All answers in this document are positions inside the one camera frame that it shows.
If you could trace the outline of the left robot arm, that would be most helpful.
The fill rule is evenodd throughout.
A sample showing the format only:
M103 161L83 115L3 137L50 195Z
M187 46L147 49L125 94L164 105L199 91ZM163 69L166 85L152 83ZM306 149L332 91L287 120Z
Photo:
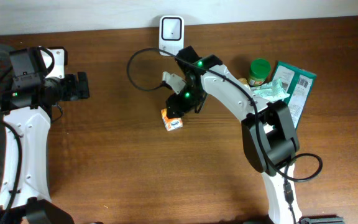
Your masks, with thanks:
M63 47L0 44L0 223L72 223L52 203L48 133L63 101L90 97L85 72L65 73Z

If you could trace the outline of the green lid gel jar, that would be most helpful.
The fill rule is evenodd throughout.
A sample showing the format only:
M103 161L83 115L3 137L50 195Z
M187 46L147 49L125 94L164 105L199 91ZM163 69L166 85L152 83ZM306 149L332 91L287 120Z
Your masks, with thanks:
M249 69L248 83L250 86L262 85L267 77L270 75L270 63L263 58L258 58L252 61Z

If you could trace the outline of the teal wipes packet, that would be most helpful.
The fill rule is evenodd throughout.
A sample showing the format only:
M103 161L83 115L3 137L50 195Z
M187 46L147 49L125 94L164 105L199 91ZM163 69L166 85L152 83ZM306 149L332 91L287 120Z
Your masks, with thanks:
M255 95L270 102L284 100L290 96L290 94L284 89L280 78L261 86L251 87L250 89Z

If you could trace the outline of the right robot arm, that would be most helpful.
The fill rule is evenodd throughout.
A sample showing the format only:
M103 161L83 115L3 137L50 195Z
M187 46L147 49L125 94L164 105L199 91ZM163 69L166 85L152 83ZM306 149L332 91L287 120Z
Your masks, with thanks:
M219 100L241 123L244 154L262 174L271 223L298 223L302 217L291 175L300 148L288 106L254 95L215 55L200 57L192 47L173 57L184 77L167 80L174 93L166 100L168 118L199 112L207 96Z

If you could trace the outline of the green 3M gloves packet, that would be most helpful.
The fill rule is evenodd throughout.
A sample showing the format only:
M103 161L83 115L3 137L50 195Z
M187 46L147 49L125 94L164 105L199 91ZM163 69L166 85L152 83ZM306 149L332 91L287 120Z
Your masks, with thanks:
M295 129L298 128L307 99L312 91L316 74L278 61L272 80L280 79L289 97L283 101L288 105Z

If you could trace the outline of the white tube gold cap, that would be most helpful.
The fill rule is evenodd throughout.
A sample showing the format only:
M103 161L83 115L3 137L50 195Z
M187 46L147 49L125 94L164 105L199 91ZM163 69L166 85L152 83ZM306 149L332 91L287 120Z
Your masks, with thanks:
M247 88L250 88L246 78L240 78L239 81Z

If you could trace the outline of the orange small packet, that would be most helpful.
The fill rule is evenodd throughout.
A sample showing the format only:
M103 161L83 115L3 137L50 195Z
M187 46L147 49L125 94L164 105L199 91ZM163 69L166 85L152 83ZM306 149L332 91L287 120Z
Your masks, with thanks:
M161 110L162 121L167 131L173 131L183 127L181 118L168 118L167 109Z

